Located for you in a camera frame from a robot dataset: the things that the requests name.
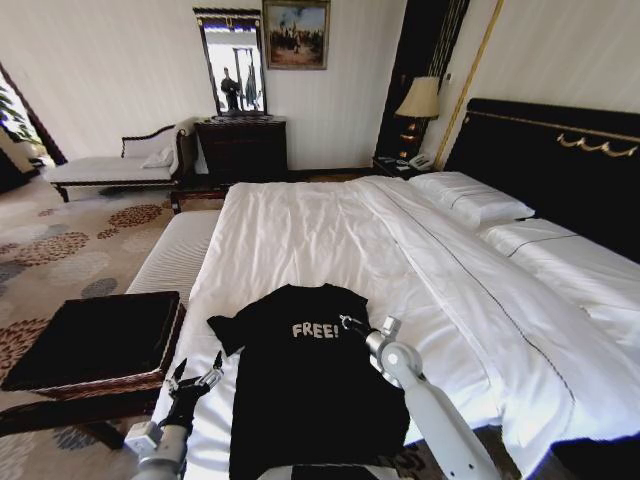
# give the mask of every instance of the patterned carpet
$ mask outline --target patterned carpet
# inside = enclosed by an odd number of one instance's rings
[[[307,181],[344,181],[317,176]],[[71,189],[71,202],[42,178],[0,195],[0,381],[69,298],[123,293],[173,213],[168,190]],[[194,200],[184,210],[221,208]],[[41,400],[0,392],[0,409]],[[122,431],[128,424],[120,423]],[[503,478],[518,478],[500,432],[478,432]],[[383,464],[406,478],[440,479],[442,472],[424,442]],[[0,480],[129,479],[136,459],[114,452],[74,428],[0,438]],[[572,478],[550,457],[535,478]]]

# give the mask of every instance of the telephone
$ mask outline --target telephone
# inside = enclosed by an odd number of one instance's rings
[[[427,159],[427,156],[424,153],[416,155],[411,160],[409,160],[409,165],[411,165],[416,170],[420,170],[421,172],[425,172],[433,166],[435,163],[435,158]]]

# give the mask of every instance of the table lamp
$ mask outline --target table lamp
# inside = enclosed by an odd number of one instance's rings
[[[400,138],[409,143],[411,150],[417,151],[419,143],[424,137],[426,129],[426,119],[438,116],[438,77],[416,77],[413,79],[409,93],[396,110],[396,115],[401,117],[414,118],[407,127],[407,132],[400,135]],[[407,157],[409,148],[400,152],[400,158]]]

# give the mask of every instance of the black headboard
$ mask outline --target black headboard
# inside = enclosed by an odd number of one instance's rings
[[[445,169],[640,263],[640,114],[474,98]]]

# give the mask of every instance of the mirror frame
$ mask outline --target mirror frame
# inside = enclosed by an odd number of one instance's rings
[[[216,102],[216,115],[225,117],[244,117],[244,116],[264,116],[268,115],[267,112],[267,84],[264,78],[264,65],[265,56],[262,51],[262,12],[258,9],[245,9],[245,8],[199,8],[194,7],[193,13],[196,15],[198,29],[200,30],[200,38],[202,39],[202,48],[204,50],[204,56],[207,60],[207,69],[209,71],[209,81],[211,82],[211,89],[213,90],[213,98]],[[225,23],[229,24],[228,20],[233,21],[233,18],[250,18],[255,19],[256,25],[256,48],[260,54],[260,80],[262,81],[262,101],[264,109],[262,111],[220,111],[220,98],[218,97],[218,89],[216,88],[216,79],[213,75],[211,68],[211,58],[209,57],[209,47],[207,45],[207,37],[205,35],[205,25],[202,21],[203,17],[213,17],[225,19]]]

